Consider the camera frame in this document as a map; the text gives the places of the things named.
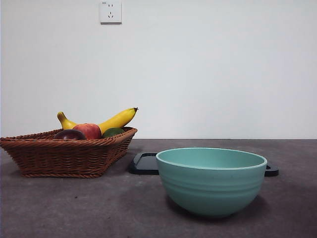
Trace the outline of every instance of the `black tray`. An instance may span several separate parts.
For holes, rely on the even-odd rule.
[[[158,165],[156,162],[157,153],[139,153],[129,165],[129,172],[135,175],[158,175]],[[267,163],[265,176],[277,176],[278,168]]]

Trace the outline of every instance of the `bowl rim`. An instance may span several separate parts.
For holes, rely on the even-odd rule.
[[[254,155],[256,157],[259,157],[259,158],[263,159],[263,162],[258,164],[258,165],[247,166],[247,167],[220,168],[220,167],[190,166],[190,165],[185,165],[185,164],[180,164],[180,163],[168,162],[168,161],[165,161],[159,157],[162,153],[165,153],[165,152],[169,152],[169,151],[173,151],[173,150],[189,150],[189,149],[190,150],[191,149],[210,149],[210,150],[225,150],[225,151],[240,152],[240,153],[245,153],[245,154]],[[156,154],[156,159],[161,161],[162,163],[165,163],[165,164],[170,164],[170,165],[174,165],[174,166],[178,166],[178,167],[182,167],[182,168],[197,169],[197,170],[229,170],[229,171],[231,171],[231,170],[249,170],[249,169],[255,169],[255,168],[259,168],[259,167],[267,165],[267,159],[261,155],[258,155],[258,154],[247,152],[247,151],[242,151],[242,150],[213,148],[213,147],[184,147],[184,148],[173,148],[173,149],[163,150],[163,151],[160,151]]]

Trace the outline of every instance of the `red apple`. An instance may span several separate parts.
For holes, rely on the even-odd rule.
[[[77,124],[73,127],[74,130],[79,130],[86,136],[87,140],[92,139],[100,139],[101,138],[101,131],[98,125],[94,123],[84,123],[84,124]]]

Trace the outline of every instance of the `wicker basket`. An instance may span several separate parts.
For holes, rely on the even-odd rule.
[[[62,129],[38,134],[2,137],[0,146],[25,177],[97,178],[127,153],[137,129],[105,139],[53,139]]]

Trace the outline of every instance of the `bowl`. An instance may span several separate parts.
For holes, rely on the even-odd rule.
[[[221,148],[176,148],[156,155],[168,196],[191,213],[227,217],[249,205],[260,191],[267,160]]]

